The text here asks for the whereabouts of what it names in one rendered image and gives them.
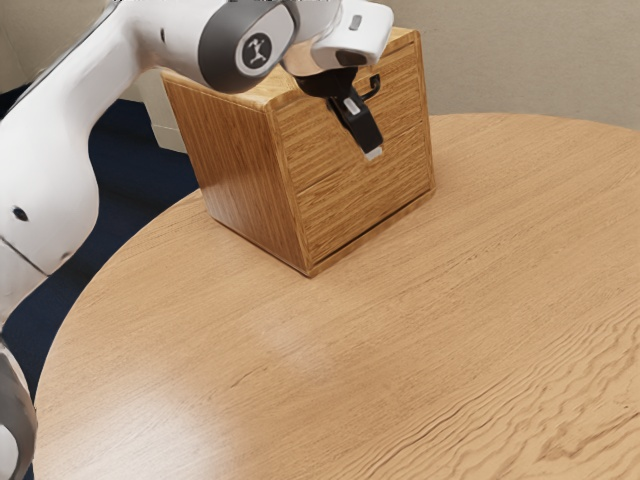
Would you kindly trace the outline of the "wooden drawer cabinet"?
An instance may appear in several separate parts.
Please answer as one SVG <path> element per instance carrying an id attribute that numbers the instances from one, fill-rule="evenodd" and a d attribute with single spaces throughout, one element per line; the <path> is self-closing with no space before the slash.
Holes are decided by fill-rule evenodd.
<path id="1" fill-rule="evenodd" d="M 394 28 L 355 87 L 383 144 L 367 157 L 284 70 L 238 95 L 162 75 L 209 214 L 312 277 L 430 199 L 436 182 L 422 42 Z"/>

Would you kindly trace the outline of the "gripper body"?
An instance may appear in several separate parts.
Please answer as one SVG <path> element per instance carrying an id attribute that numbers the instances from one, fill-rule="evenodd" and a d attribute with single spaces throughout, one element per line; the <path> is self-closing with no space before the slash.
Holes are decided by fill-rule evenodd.
<path id="1" fill-rule="evenodd" d="M 296 76 L 298 87 L 308 96 L 344 99 L 350 96 L 357 67 L 323 71 L 309 76 Z"/>

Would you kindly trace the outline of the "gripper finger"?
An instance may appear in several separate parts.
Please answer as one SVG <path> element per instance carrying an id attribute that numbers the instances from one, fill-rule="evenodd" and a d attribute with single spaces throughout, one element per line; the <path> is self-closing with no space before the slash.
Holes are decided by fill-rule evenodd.
<path id="1" fill-rule="evenodd" d="M 366 104 L 366 99 L 358 93 L 355 87 L 351 87 L 347 96 L 341 100 L 341 112 L 344 117 L 359 117 L 371 114 Z"/>
<path id="2" fill-rule="evenodd" d="M 341 100 L 329 98 L 329 109 L 336 115 L 342 127 L 351 135 L 365 158 L 372 161 L 382 154 L 383 136 L 372 115 L 344 117 L 341 112 Z"/>

